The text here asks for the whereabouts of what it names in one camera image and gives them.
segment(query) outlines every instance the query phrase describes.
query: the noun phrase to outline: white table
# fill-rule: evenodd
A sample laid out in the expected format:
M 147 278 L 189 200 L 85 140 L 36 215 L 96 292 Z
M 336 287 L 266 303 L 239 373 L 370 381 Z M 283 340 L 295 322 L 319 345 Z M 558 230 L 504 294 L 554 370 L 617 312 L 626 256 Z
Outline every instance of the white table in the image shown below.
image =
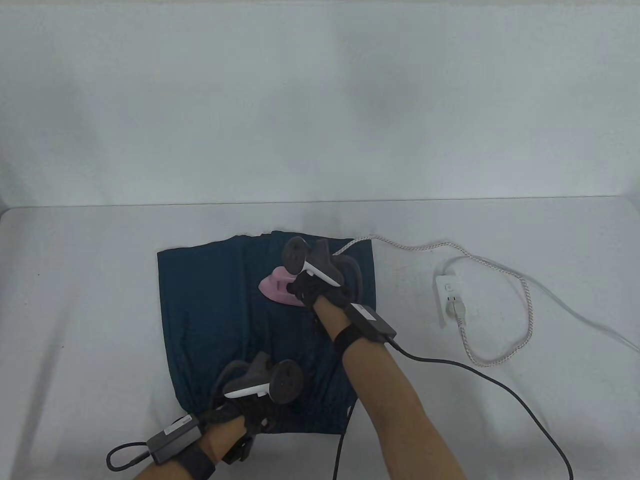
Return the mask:
M 156 252 L 273 229 L 418 244 L 451 239 L 536 277 L 579 312 L 640 340 L 640 216 L 621 198 L 335 202 L 17 209 L 0 221 L 0 479 L 127 479 L 105 454 L 180 413 L 166 366 Z M 438 318 L 434 271 L 450 251 L 374 244 L 378 312 L 418 355 L 467 361 Z M 522 294 L 454 265 L 470 341 L 496 355 L 525 330 Z M 531 343 L 486 372 L 519 392 L 576 478 L 640 477 L 640 355 L 586 328 L 533 289 Z M 564 479 L 564 465 L 505 392 L 445 365 L 399 358 L 469 479 Z M 217 478 L 331 478 L 336 436 L 262 436 Z M 340 478 L 387 474 L 362 406 Z

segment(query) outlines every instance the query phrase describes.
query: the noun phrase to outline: black glove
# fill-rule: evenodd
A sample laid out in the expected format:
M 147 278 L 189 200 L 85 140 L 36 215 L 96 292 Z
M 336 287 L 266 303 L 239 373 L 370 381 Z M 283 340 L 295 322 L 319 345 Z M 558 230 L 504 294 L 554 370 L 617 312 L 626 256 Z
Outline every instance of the black glove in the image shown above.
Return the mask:
M 295 295 L 308 308 L 313 308 L 320 295 L 339 308 L 346 308 L 349 303 L 355 301 L 355 296 L 347 285 L 334 287 L 307 272 L 301 272 L 293 282 L 287 285 L 287 292 Z
M 214 401 L 214 408 L 201 419 L 206 424 L 220 424 L 244 416 L 246 434 L 255 436 L 271 431 L 285 414 L 284 406 L 276 405 L 268 395 L 249 395 L 234 399 L 222 397 Z

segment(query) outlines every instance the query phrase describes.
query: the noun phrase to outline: electrical outlet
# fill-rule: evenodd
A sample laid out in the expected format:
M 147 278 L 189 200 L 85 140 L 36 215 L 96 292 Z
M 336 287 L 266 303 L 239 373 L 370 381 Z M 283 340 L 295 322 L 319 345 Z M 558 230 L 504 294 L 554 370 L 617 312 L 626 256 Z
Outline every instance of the electrical outlet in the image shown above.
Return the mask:
M 447 304 L 452 300 L 462 300 L 462 291 L 458 283 L 458 277 L 455 275 L 438 275 L 436 277 L 436 290 L 440 303 L 440 315 L 442 315 L 443 321 L 456 321 L 455 318 L 447 315 Z

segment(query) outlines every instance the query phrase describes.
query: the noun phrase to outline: skin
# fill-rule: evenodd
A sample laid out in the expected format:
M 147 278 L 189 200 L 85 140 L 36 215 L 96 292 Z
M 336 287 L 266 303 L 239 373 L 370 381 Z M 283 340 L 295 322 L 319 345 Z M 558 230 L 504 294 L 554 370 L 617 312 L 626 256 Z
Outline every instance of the skin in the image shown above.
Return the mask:
M 347 326 L 344 311 L 318 297 L 314 309 L 332 340 Z M 392 480 L 466 480 L 458 461 L 424 413 L 422 403 L 383 344 L 361 338 L 342 363 L 367 410 Z M 199 444 L 217 463 L 244 435 L 244 417 L 210 427 Z M 191 480 L 176 461 L 149 465 L 135 480 Z
M 198 444 L 211 461 L 217 464 L 245 433 L 244 417 L 238 417 L 209 427 Z M 191 480 L 191 476 L 182 465 L 170 460 L 162 465 L 151 463 L 135 480 Z

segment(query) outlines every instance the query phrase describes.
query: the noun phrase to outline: white braided cable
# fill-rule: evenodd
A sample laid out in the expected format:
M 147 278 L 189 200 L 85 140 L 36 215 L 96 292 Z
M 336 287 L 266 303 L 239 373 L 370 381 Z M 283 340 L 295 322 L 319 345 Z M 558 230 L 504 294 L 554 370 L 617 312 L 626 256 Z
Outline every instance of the white braided cable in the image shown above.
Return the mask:
M 489 362 L 478 360 L 476 356 L 473 354 L 473 352 L 471 352 L 471 347 L 469 346 L 469 342 L 467 340 L 467 334 L 465 332 L 465 326 L 463 322 L 457 321 L 458 330 L 460 331 L 460 337 L 462 337 L 462 343 L 465 347 L 465 352 L 467 352 L 467 356 L 469 357 L 469 360 L 471 360 L 471 362 L 474 365 L 478 367 L 494 367 L 496 365 L 500 365 L 501 363 L 504 363 L 507 360 L 509 360 L 513 355 L 515 355 L 518 352 L 518 350 L 522 349 L 529 342 L 529 340 L 531 340 L 531 336 L 533 335 L 533 302 L 531 301 L 531 292 L 529 291 L 529 285 L 527 284 L 527 280 L 525 280 L 522 275 L 519 275 L 514 271 L 504 269 L 502 268 L 502 266 L 491 263 L 490 261 L 482 257 L 476 257 L 475 255 L 472 255 L 471 253 L 466 251 L 460 245 L 453 242 L 447 242 L 447 241 L 437 242 L 437 243 L 428 243 L 426 245 L 407 246 L 407 245 L 402 245 L 398 242 L 394 242 L 393 240 L 389 240 L 387 238 L 381 237 L 380 235 L 367 235 L 365 237 L 358 237 L 351 240 L 347 245 L 343 246 L 340 250 L 335 252 L 334 255 L 340 255 L 341 253 L 345 252 L 348 248 L 351 248 L 353 245 L 357 244 L 358 242 L 362 242 L 364 240 L 380 240 L 385 243 L 388 243 L 391 246 L 399 248 L 401 250 L 410 250 L 413 252 L 424 252 L 428 250 L 435 250 L 436 248 L 440 248 L 443 246 L 448 246 L 449 248 L 454 248 L 455 250 L 458 250 L 460 253 L 462 253 L 465 257 L 469 258 L 470 260 L 480 263 L 480 265 L 484 265 L 487 268 L 490 268 L 500 273 L 504 273 L 505 275 L 510 275 L 514 278 L 517 278 L 520 281 L 520 285 L 522 286 L 522 290 L 524 292 L 524 296 L 527 301 L 527 333 L 515 347 L 511 348 L 504 355 L 501 355 L 498 358 L 495 358 L 494 360 L 491 360 Z

